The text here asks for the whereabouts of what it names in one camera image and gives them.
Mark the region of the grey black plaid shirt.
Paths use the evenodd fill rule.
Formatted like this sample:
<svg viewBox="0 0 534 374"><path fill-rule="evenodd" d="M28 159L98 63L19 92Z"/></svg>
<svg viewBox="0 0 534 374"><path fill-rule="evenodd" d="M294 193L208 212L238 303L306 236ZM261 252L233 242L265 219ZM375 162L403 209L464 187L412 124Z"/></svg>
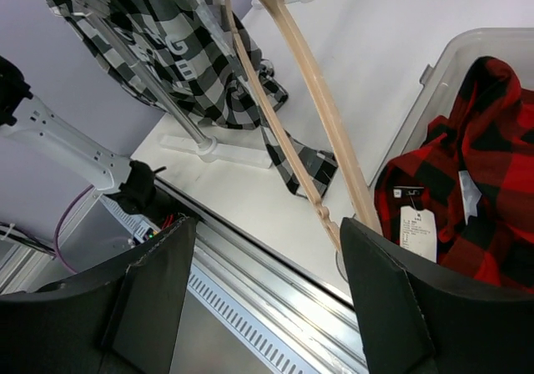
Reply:
<svg viewBox="0 0 534 374"><path fill-rule="evenodd" d="M224 129L259 129L287 190L293 195L304 194L246 85L237 54L229 48L235 34L241 37L272 108L280 109L289 95L275 80L272 63L263 57L242 22L227 20L221 1L46 0L46 3L70 25L101 68L138 101L162 107L106 34L88 20L89 13L110 26L187 115Z"/></svg>

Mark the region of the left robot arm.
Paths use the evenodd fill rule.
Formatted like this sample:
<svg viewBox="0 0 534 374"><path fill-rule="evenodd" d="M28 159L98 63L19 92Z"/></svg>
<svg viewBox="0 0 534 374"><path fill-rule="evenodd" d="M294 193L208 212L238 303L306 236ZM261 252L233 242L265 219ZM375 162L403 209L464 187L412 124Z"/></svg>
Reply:
<svg viewBox="0 0 534 374"><path fill-rule="evenodd" d="M204 134L207 121L224 129L264 129L232 40L244 41L254 72L275 109L285 90L222 0L46 0L78 35L99 65L138 101L172 115L186 136L166 135L166 149L207 163L229 161L268 169L270 149L228 145ZM59 118L1 62L1 134L26 144L85 178L130 214L161 220L179 211L145 163L114 154Z"/></svg>

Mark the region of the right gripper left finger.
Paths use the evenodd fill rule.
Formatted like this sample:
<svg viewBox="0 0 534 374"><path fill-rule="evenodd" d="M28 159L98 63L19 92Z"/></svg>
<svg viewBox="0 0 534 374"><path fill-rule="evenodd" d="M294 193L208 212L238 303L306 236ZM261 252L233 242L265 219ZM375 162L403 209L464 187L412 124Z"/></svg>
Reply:
<svg viewBox="0 0 534 374"><path fill-rule="evenodd" d="M3 373L167 373L194 253L183 217L104 263L1 297Z"/></svg>

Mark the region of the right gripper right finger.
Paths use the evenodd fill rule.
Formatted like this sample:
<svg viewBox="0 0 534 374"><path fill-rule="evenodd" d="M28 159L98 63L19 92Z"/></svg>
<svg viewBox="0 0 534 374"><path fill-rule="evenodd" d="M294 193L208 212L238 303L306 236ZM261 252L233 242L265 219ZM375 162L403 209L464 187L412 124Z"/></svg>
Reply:
<svg viewBox="0 0 534 374"><path fill-rule="evenodd" d="M352 218L340 244L371 373L531 373L533 296L400 248Z"/></svg>

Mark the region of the beige plastic hanger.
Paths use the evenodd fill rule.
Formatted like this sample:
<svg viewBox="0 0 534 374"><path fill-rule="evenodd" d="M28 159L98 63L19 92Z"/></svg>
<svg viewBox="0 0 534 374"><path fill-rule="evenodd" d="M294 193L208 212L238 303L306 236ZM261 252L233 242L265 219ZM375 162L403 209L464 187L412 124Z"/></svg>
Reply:
<svg viewBox="0 0 534 374"><path fill-rule="evenodd" d="M276 77L289 91L280 122L310 147L335 154L340 165L322 203L330 219L363 219L378 228L370 191L375 157L365 139L374 120L364 102L364 20L370 0L265 0L244 25L272 59Z"/></svg>

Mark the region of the red black plaid shirt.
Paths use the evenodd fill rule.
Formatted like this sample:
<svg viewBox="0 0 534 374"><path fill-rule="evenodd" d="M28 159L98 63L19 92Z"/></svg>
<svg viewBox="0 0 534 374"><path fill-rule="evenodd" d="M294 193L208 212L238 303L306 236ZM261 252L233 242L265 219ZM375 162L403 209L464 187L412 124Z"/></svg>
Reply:
<svg viewBox="0 0 534 374"><path fill-rule="evenodd" d="M384 237L401 211L427 210L436 262L494 286L533 290L533 93L494 57L468 69L452 110L418 149L391 159L375 185Z"/></svg>

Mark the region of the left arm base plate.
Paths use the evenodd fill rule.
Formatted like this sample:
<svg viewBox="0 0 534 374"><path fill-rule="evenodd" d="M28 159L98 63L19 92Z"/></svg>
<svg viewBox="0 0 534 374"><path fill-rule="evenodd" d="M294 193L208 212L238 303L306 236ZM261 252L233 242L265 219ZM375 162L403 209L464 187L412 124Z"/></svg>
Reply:
<svg viewBox="0 0 534 374"><path fill-rule="evenodd" d="M165 229L184 217L193 219L195 223L200 220L192 209L155 185L143 195L129 190L121 192L118 204L126 213L142 215L160 229Z"/></svg>

